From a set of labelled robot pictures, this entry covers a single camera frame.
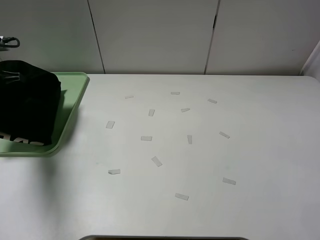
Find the white tape marker near right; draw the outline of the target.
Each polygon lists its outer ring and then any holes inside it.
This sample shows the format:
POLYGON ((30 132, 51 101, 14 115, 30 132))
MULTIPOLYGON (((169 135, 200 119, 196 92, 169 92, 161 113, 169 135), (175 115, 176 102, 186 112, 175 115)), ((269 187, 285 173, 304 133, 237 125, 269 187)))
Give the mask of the white tape marker near right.
POLYGON ((226 183, 226 184, 236 185, 236 181, 235 180, 228 179, 228 178, 225 178, 225 177, 223 177, 222 182, 226 183))

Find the light green plastic tray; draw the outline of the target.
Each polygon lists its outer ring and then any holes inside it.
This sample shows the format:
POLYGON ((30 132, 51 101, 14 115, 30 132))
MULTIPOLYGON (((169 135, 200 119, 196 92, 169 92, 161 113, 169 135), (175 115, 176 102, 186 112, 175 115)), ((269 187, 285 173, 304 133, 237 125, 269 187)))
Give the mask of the light green plastic tray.
POLYGON ((61 99, 52 134, 52 144, 37 146, 25 143, 0 140, 0 156, 44 158, 56 154, 69 137, 78 108, 89 84, 89 77, 84 72, 55 72, 61 82, 61 99))

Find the white tape marker near left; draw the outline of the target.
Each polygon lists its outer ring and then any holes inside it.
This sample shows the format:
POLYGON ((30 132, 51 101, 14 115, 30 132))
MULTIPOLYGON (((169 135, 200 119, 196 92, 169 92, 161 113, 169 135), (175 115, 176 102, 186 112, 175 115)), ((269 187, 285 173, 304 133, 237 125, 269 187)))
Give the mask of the white tape marker near left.
POLYGON ((117 175, 117 174, 121 173, 121 170, 120 169, 110 169, 110 170, 108 170, 108 173, 110 175, 117 175))

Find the white tape marker near centre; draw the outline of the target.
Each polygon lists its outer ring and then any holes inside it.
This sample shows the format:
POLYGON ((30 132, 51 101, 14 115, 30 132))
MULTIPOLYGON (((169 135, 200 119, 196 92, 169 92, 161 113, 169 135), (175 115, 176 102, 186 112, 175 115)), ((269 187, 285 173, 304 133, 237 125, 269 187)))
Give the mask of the white tape marker near centre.
POLYGON ((189 196, 188 195, 184 195, 184 194, 180 194, 180 193, 175 193, 175 197, 178 199, 182 199, 184 201, 188 201, 189 200, 189 196))

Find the black short sleeve t-shirt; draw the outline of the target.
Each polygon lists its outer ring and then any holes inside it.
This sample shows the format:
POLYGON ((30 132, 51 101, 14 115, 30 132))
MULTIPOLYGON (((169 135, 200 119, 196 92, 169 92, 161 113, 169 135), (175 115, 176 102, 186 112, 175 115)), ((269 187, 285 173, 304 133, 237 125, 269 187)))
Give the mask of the black short sleeve t-shirt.
POLYGON ((61 82, 54 73, 22 60, 1 61, 1 139, 50 145, 60 99, 61 82))

